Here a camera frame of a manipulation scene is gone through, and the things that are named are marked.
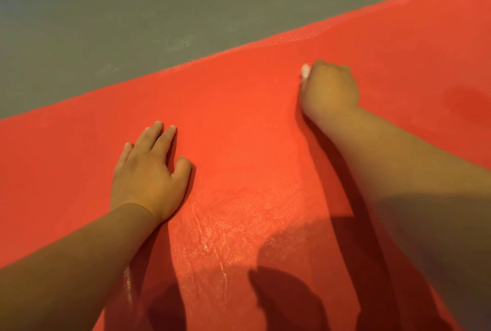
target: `right hand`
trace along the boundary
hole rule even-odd
[[[124,204],[137,204],[159,223],[177,210],[186,192],[191,162],[179,158],[174,173],[165,166],[165,156],[176,134],[171,126],[162,133],[156,122],[143,131],[133,146],[127,143],[114,169],[111,209]]]
[[[358,103],[358,86],[348,66],[316,61],[302,79],[302,108],[319,127],[356,109]]]

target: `red mat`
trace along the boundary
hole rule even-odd
[[[5,119],[0,265],[107,212],[124,143],[160,119],[192,191],[96,329],[457,329],[304,122],[299,72],[348,64],[365,108],[491,168],[490,56],[490,0],[391,0]]]

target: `gray floor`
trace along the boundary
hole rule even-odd
[[[0,0],[0,118],[382,0]]]

